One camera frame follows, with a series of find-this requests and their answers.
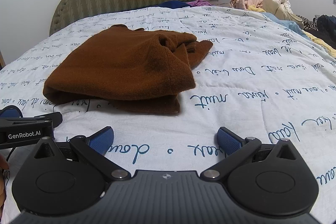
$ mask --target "brown sweater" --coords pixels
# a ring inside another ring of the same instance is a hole
[[[114,25],[71,52],[45,81],[43,95],[56,104],[103,98],[128,111],[177,113],[177,94],[195,87],[190,68],[211,47],[189,33]]]

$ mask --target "metal screw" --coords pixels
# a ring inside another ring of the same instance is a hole
[[[111,173],[111,175],[112,175],[112,177],[114,177],[116,179],[123,179],[123,178],[127,177],[128,172],[126,170],[117,169],[117,170],[114,170]]]
[[[84,135],[77,135],[77,136],[75,136],[75,138],[78,138],[78,139],[86,139],[86,136],[84,136]]]
[[[205,170],[203,172],[203,175],[207,178],[215,179],[215,178],[219,177],[220,173],[217,170],[209,169],[209,170]]]

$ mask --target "bed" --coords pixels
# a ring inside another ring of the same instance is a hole
[[[0,71],[0,107],[16,105],[25,117],[61,112],[56,141],[111,126],[115,138],[106,157],[132,174],[136,169],[209,168],[226,156],[215,140],[221,126],[263,143],[289,138],[320,187],[311,213],[321,223],[332,223],[336,60],[321,46],[260,13],[216,6],[143,8],[163,1],[167,0],[62,0],[50,37]],[[179,95],[178,115],[127,113],[98,99],[55,105],[43,97],[44,81],[67,55],[115,24],[189,32],[199,41],[213,42],[193,70],[196,88]],[[19,214],[11,184],[31,148],[17,148],[9,160],[2,223]]]

